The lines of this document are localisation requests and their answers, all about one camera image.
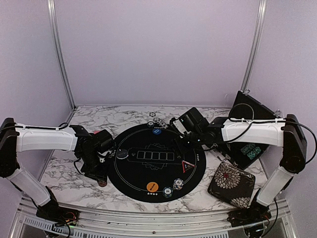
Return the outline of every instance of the orange circle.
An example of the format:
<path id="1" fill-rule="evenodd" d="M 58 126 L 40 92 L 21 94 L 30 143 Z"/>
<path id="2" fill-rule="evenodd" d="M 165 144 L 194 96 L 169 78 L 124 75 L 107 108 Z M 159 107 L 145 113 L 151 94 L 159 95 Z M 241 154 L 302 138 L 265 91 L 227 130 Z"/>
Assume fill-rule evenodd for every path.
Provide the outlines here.
<path id="1" fill-rule="evenodd" d="M 149 182 L 147 185 L 147 190 L 149 192 L 156 192 L 159 189 L 159 185 L 156 182 Z"/>

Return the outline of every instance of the white bar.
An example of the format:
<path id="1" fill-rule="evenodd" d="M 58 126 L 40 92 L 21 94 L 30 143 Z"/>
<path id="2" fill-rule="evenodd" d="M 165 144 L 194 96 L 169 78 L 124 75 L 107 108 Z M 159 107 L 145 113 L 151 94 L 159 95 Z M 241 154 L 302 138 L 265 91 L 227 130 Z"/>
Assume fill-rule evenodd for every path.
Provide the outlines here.
<path id="1" fill-rule="evenodd" d="M 265 207 L 269 206 L 293 176 L 294 174 L 278 166 L 264 187 L 261 188 L 257 202 Z"/>
<path id="2" fill-rule="evenodd" d="M 23 167 L 16 169 L 12 175 L 6 178 L 28 194 L 39 206 L 43 206 L 51 200 L 51 196 L 46 187 L 40 184 L 40 182 Z"/>
<path id="3" fill-rule="evenodd" d="M 284 119 L 275 119 L 275 121 L 284 121 Z M 223 141 L 231 140 L 239 136 L 249 126 L 248 122 L 231 122 L 227 120 L 221 129 Z M 249 130 L 234 142 L 261 143 L 267 145 L 283 146 L 284 122 L 252 124 Z"/>
<path id="4" fill-rule="evenodd" d="M 19 132 L 16 144 L 17 152 L 26 150 L 73 151 L 77 143 L 75 132 L 70 127 L 62 130 L 16 128 L 16 131 Z"/>

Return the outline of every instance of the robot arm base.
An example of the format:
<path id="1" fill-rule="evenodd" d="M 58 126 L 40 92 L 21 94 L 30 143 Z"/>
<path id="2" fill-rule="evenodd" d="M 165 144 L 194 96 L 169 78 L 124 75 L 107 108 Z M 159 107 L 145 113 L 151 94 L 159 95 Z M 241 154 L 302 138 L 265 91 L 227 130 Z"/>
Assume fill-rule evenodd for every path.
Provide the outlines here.
<path id="1" fill-rule="evenodd" d="M 74 219 L 72 223 L 76 224 L 79 211 L 75 209 L 60 207 L 52 191 L 48 187 L 46 188 L 49 191 L 51 200 L 45 205 L 37 207 L 38 210 L 36 212 L 36 216 L 64 225 L 66 220 Z"/>

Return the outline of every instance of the floral pouch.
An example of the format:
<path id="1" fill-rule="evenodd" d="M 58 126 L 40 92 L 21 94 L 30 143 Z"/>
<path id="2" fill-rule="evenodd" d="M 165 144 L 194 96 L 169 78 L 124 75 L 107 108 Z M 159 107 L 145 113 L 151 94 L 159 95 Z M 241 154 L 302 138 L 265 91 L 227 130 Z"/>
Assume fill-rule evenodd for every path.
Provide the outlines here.
<path id="1" fill-rule="evenodd" d="M 208 193 L 238 208 L 247 208 L 256 177 L 222 162 L 212 177 Z"/>

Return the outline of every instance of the red triangle sign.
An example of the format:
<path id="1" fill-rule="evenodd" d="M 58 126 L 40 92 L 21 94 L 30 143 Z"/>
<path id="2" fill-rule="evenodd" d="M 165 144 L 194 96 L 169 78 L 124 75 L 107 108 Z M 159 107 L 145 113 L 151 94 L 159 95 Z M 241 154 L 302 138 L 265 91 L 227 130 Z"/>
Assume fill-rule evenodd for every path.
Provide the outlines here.
<path id="1" fill-rule="evenodd" d="M 185 173 L 188 170 L 190 170 L 191 168 L 195 167 L 195 165 L 193 165 L 185 160 L 183 160 L 182 165 L 183 165 L 183 173 Z"/>

